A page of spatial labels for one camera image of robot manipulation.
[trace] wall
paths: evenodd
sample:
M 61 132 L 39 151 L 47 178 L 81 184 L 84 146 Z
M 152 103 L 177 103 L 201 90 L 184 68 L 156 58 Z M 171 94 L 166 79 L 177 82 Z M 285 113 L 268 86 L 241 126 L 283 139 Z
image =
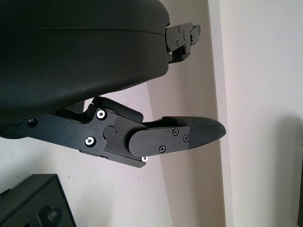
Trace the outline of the wall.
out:
M 220 0 L 235 227 L 294 227 L 303 2 Z
M 153 120 L 146 83 L 106 96 Z M 0 192 L 31 174 L 58 174 L 79 227 L 172 226 L 159 156 L 138 169 L 32 138 L 0 138 L 0 173 Z
M 184 62 L 148 82 L 154 119 L 163 116 L 217 118 L 206 0 L 163 0 L 171 25 L 200 24 L 200 42 Z M 224 207 L 219 142 L 161 156 L 174 227 L 223 227 Z

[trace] screw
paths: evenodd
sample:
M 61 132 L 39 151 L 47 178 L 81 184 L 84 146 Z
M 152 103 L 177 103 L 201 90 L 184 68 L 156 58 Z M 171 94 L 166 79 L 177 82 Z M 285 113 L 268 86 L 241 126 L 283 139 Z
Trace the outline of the screw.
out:
M 174 136 L 177 136 L 177 135 L 179 134 L 179 129 L 174 129 L 174 130 L 172 131 L 172 134 L 173 134 Z
M 141 158 L 141 161 L 143 161 L 143 162 L 147 162 L 147 160 L 148 160 L 148 157 L 142 157 Z
M 90 136 L 85 139 L 85 146 L 87 146 L 88 148 L 92 148 L 93 146 L 95 146 L 95 144 L 96 140 L 94 137 Z
M 99 110 L 99 111 L 97 112 L 97 118 L 98 118 L 99 120 L 104 120 L 104 119 L 106 119 L 106 112 L 105 112 L 104 110 Z
M 183 141 L 184 141 L 184 142 L 188 142 L 188 135 L 185 135 L 185 136 L 183 137 Z
M 35 118 L 28 119 L 28 121 L 27 121 L 27 125 L 30 128 L 36 127 L 37 124 L 38 124 L 38 121 Z
M 166 151 L 166 147 L 163 145 L 159 148 L 159 152 L 162 154 Z

